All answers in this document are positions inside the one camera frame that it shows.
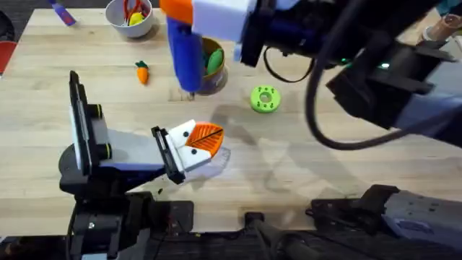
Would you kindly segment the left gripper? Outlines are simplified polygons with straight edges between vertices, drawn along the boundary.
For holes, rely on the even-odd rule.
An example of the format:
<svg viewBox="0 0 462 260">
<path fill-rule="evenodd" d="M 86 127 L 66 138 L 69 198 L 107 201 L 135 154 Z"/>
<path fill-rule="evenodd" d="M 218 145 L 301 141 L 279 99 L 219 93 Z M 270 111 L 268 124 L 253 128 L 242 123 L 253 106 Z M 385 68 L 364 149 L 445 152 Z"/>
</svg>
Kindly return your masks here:
<svg viewBox="0 0 462 260">
<path fill-rule="evenodd" d="M 186 172 L 217 154 L 224 134 L 221 126 L 195 120 L 169 131 L 156 126 L 151 136 L 109 129 L 104 116 L 90 122 L 98 168 L 115 171 L 134 185 L 162 175 L 176 184 L 184 182 Z"/>
</svg>

